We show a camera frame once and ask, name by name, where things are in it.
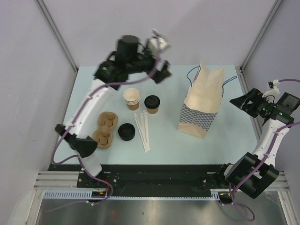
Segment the black cup lid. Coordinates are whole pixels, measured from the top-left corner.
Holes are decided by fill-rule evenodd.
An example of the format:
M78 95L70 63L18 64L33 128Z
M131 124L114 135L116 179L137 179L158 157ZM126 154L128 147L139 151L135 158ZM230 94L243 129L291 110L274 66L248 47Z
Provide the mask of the black cup lid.
M160 106L160 98L156 95L149 95L145 98L144 105L148 109L156 109Z

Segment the checkered paper takeout bag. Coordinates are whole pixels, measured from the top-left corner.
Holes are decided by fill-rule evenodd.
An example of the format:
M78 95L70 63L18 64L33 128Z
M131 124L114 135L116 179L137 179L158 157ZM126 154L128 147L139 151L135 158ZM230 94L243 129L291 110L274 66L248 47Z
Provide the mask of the checkered paper takeout bag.
M225 85L237 79L225 80L225 69L209 70L204 64L195 67L197 73L184 99L177 130L198 138L205 138L221 108Z

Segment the stack of paper cups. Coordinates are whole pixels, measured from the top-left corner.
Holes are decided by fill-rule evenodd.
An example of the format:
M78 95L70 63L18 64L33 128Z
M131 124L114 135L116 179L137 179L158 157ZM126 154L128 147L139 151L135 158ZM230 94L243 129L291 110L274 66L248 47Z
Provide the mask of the stack of paper cups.
M139 108L140 93L138 89L135 88L126 89L123 93L123 97L127 104L127 107L130 110L135 111Z

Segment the brown paper coffee cup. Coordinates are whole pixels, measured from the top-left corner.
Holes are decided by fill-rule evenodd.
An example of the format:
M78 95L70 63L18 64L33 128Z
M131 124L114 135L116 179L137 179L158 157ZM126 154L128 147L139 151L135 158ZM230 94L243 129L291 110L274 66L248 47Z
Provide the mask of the brown paper coffee cup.
M158 112L158 109L159 107L156 107L156 108L146 108L147 109L147 112L150 113L150 114L156 114Z

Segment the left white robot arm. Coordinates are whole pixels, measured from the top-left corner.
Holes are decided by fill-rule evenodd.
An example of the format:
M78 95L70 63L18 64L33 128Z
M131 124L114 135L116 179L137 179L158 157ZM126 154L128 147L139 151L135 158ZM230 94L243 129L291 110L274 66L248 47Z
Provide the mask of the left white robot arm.
M92 78L85 99L82 101L75 114L66 124L57 124L55 131L60 135L57 146L66 141L75 152L82 168L88 174L87 182L97 188L103 184L104 178L100 173L102 166L96 157L97 142L89 136L88 127L91 119L105 101L115 94L120 86L137 84L151 78L155 83L162 82L170 77L169 62L163 61L163 66L158 70L163 53L170 43L164 36L154 32L144 45L140 39L133 35L124 35L118 39L116 50L100 63ZM130 82L131 74L143 73L146 77Z

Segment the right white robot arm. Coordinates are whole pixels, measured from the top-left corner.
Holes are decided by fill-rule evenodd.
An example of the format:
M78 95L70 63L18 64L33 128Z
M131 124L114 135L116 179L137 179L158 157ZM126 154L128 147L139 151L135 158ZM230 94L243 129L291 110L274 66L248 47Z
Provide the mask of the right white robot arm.
M229 164L216 176L221 188L230 185L236 190L255 199L278 177L275 159L284 136L296 123L291 114L299 107L300 99L292 94L284 93L276 102L269 102L258 89L230 100L230 103L249 116L264 119L262 135L254 151L247 152L235 164Z

